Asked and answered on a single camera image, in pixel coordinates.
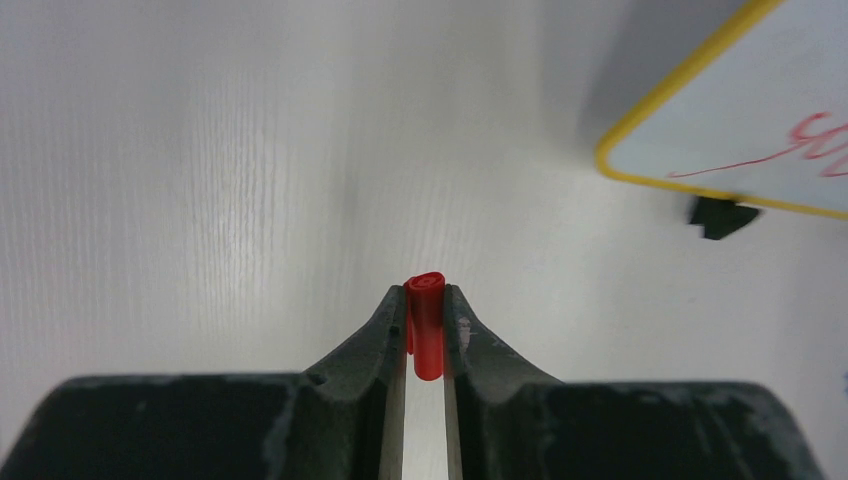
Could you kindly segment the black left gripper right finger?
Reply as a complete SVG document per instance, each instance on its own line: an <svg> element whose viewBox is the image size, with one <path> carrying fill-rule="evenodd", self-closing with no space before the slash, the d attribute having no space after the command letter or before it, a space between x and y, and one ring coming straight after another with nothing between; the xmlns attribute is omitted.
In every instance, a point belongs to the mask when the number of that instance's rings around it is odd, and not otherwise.
<svg viewBox="0 0 848 480"><path fill-rule="evenodd" d="M820 479L789 410L746 382L566 383L444 295L453 479Z"/></svg>

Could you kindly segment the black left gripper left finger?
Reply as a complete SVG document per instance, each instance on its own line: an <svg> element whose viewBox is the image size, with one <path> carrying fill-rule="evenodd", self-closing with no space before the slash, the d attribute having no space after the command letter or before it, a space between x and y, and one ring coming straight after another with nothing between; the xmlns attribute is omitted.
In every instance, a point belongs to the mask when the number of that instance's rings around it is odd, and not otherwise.
<svg viewBox="0 0 848 480"><path fill-rule="evenodd" d="M398 479L404 291L302 372L69 379L37 406L5 479Z"/></svg>

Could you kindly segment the red marker cap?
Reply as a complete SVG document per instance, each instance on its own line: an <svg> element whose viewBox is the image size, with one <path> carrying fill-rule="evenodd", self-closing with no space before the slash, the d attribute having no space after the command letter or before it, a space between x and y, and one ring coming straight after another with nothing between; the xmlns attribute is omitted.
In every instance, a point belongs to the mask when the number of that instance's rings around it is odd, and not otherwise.
<svg viewBox="0 0 848 480"><path fill-rule="evenodd" d="M407 304L407 353L423 381L439 379L443 367L443 306L446 281L440 272L411 277L404 283Z"/></svg>

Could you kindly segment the yellow framed whiteboard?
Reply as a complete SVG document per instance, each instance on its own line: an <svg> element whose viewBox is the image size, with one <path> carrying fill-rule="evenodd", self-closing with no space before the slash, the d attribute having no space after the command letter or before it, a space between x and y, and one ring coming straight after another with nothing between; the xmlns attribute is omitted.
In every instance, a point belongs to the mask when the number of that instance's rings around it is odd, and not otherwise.
<svg viewBox="0 0 848 480"><path fill-rule="evenodd" d="M847 215L847 5L748 1L598 142L605 176Z"/></svg>

